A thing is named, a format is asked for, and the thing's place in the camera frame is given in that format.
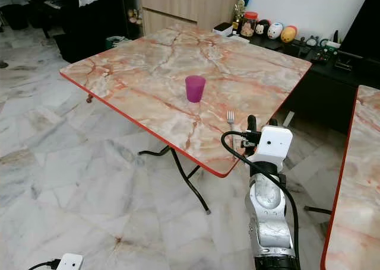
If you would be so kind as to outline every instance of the yellow toy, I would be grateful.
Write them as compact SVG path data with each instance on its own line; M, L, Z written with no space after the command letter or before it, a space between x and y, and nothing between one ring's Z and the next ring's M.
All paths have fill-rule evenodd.
M284 43L290 43L297 36L297 28L295 26L287 26L281 33L281 40Z

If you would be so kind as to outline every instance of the black stand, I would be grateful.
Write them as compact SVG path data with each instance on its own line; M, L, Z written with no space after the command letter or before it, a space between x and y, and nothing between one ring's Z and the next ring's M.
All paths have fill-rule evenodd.
M206 211L206 214L210 215L211 214L211 211L210 209L208 208L206 202L204 201L204 199L202 198L201 194L198 192L198 190L193 186L193 184L191 184L190 182L190 178L191 176L193 176L195 174L195 172L197 172L197 170L200 168L200 166L196 166L196 168L194 168L188 175L185 174L182 166L181 166L181 162L179 162L179 159L178 159L178 156L176 154L176 151L174 150L174 148L170 147L170 146L165 146L159 153L154 153L152 151L149 151L149 150L144 150L144 151L140 151L138 152L138 155L142 155L142 154L149 154L149 155L153 155L153 156L163 156L165 155L168 151L171 151L172 152L172 155L173 155L173 158L174 158L174 161L176 162L177 164L177 168L182 176L182 178L184 179L184 181L186 182L186 184L189 186L189 188L191 189L191 191L194 192L195 196L198 197L199 201L201 202L203 208L205 209Z
M304 206L303 209L305 211L309 211L309 212L320 212L322 214L331 215L331 211L329 209L320 209L320 208L314 208L314 207L310 207L310 206Z
M2 59L0 59L0 68L6 68L8 64L4 62Z

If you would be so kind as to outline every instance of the marble table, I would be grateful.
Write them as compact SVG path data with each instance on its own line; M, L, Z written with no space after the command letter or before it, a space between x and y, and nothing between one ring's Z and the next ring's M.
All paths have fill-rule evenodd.
M379 269L380 90L359 86L321 269Z
M176 160L179 151L226 177L237 162L220 142L230 129L227 110L235 111L236 129L246 129L250 114L261 128L310 65L194 26L173 26L71 64L61 74L167 144L155 155L170 149ZM207 80L200 103L186 98L188 75ZM192 173L178 168L192 188Z

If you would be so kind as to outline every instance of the plastic cup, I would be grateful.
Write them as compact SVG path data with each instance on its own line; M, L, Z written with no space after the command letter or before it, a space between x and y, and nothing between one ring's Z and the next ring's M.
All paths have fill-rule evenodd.
M186 77L186 95L193 103L201 101L206 79L202 76L191 75Z

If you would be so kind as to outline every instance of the cabinet drawer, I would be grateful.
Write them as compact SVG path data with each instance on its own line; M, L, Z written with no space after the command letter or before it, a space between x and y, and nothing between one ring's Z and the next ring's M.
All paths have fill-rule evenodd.
M198 19L198 0L141 0L141 5L143 8L192 21Z
M171 17L168 15L160 14L157 12L149 11L146 9L142 10L142 19L144 20L144 34L152 34L156 31L159 31L163 28L167 28L174 24L193 24L196 25L195 22L186 21L184 19L178 19L175 17Z

